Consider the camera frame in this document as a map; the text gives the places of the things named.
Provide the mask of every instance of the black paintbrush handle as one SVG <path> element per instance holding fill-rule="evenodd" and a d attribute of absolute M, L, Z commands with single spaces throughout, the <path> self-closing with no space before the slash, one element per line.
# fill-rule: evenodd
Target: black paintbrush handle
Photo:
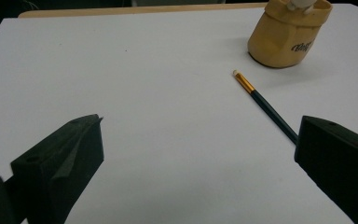
<path fill-rule="evenodd" d="M 272 108 L 269 102 L 264 99 L 264 97 L 254 90 L 251 93 L 252 98 L 257 102 L 257 104 L 266 112 L 266 114 L 275 122 L 276 125 L 286 134 L 286 136 L 296 145 L 297 144 L 297 134 L 293 129 L 282 119 L 282 117 Z"/>

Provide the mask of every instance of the beige cup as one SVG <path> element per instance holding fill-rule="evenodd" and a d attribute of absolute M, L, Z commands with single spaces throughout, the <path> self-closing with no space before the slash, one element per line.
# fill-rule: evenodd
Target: beige cup
<path fill-rule="evenodd" d="M 300 63 L 332 9 L 325 0 L 317 0 L 311 9 L 289 10 L 288 3 L 289 0 L 269 0 L 248 41 L 251 56 L 269 67 Z"/>

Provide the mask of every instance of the dark background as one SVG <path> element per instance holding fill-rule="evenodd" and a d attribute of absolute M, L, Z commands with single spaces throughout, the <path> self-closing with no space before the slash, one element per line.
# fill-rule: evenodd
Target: dark background
<path fill-rule="evenodd" d="M 67 9 L 93 7 L 130 7 L 131 0 L 29 0 L 39 9 Z M 227 0 L 226 4 L 267 2 L 255 0 Z M 358 6 L 358 0 L 330 0 L 330 3 L 351 3 Z M 17 18 L 22 12 L 34 9 L 23 0 L 0 0 L 0 23 L 3 18 Z"/>

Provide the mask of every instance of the gold ferrule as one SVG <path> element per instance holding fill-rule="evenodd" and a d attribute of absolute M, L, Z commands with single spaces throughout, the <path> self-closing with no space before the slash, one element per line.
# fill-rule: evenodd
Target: gold ferrule
<path fill-rule="evenodd" d="M 235 78 L 240 82 L 240 84 L 246 89 L 248 93 L 251 93 L 255 90 L 255 87 L 253 87 L 252 84 L 246 80 L 246 78 L 241 73 L 237 73 Z"/>

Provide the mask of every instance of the table edge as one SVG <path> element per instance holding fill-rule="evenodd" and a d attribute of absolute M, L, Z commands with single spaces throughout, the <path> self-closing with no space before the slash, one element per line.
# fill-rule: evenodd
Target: table edge
<path fill-rule="evenodd" d="M 267 2 L 210 4 L 210 5 L 183 5 L 183 6 L 162 6 L 162 7 L 106 7 L 106 8 L 84 8 L 84 9 L 35 10 L 35 11 L 23 12 L 19 15 L 19 18 L 76 17 L 76 16 L 158 13 L 158 12 L 179 12 L 179 11 L 205 11 L 205 10 L 265 7 L 266 4 Z"/>

